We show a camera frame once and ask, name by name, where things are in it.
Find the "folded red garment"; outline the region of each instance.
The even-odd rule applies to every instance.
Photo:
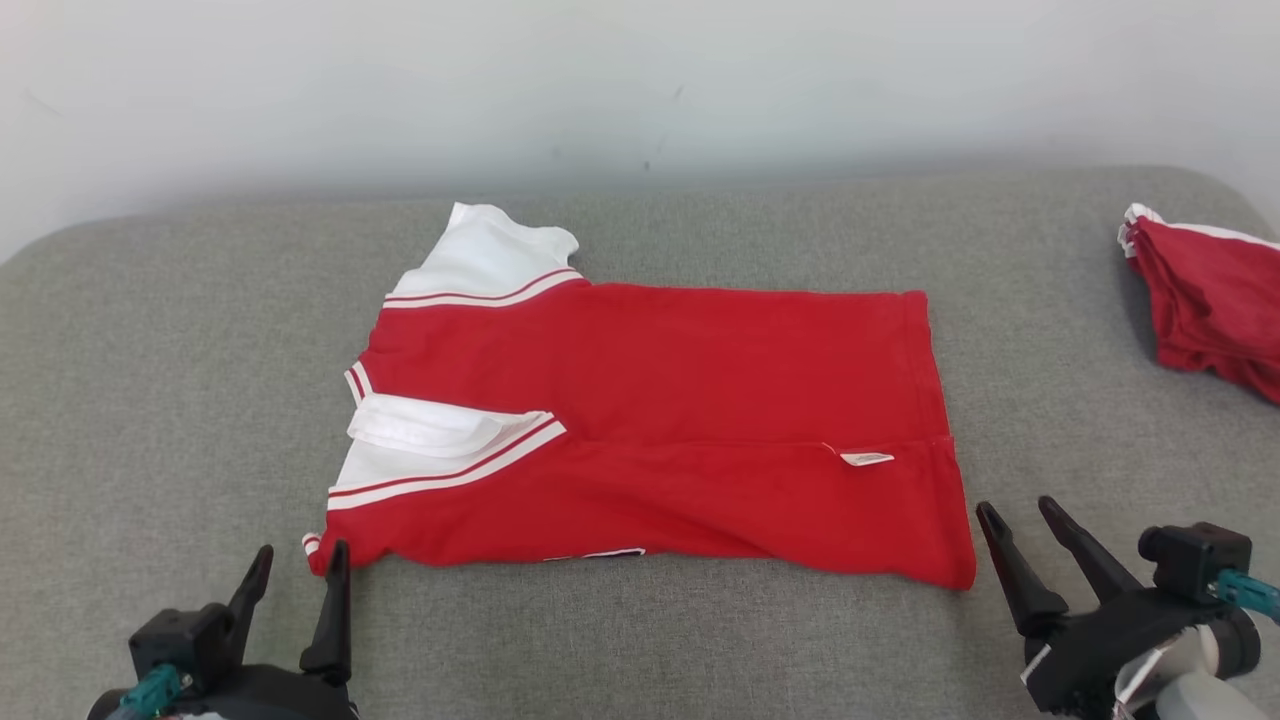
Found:
[[[1212,368],[1280,404],[1280,243],[1166,223],[1138,204],[1117,240],[1151,291],[1157,361]]]

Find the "white wall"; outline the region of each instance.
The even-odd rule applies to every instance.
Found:
[[[808,165],[1169,163],[1280,224],[1277,72],[1267,0],[0,0],[0,258],[228,191]]]

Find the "gray fabric surface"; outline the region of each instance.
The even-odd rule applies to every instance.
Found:
[[[1280,407],[1153,361],[1123,264],[1130,201],[1274,237],[1234,191],[1170,169],[916,178],[678,195],[492,199],[558,224],[598,281],[923,288],[970,503],[991,500],[1046,582],[1089,593],[1039,521],[1055,495],[1139,577],[1151,524],[1211,520],[1280,580]],[[131,680],[163,607],[275,573],[253,660],[296,666],[347,448],[340,377],[449,202],[233,209],[97,223],[0,266],[0,698],[81,717]],[[974,539],[980,537],[974,527]],[[820,719],[1034,715],[984,546],[959,594],[774,561],[641,557],[355,575],[366,717]],[[1239,682],[1280,716],[1280,633]]]

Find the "cable connector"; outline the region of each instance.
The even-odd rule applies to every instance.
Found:
[[[109,720],[156,717],[178,700],[183,688],[191,684],[189,675],[182,675],[173,665],[156,665],[138,684],[120,698],[120,708]]]
[[[1217,574],[1213,594],[1236,607],[1261,612],[1280,625],[1280,588],[1235,570],[1222,570]]]

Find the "white sleeve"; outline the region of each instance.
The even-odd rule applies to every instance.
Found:
[[[568,258],[577,238],[563,228],[530,228],[493,205],[456,204],[422,266],[404,273],[388,307],[511,305],[579,279]]]

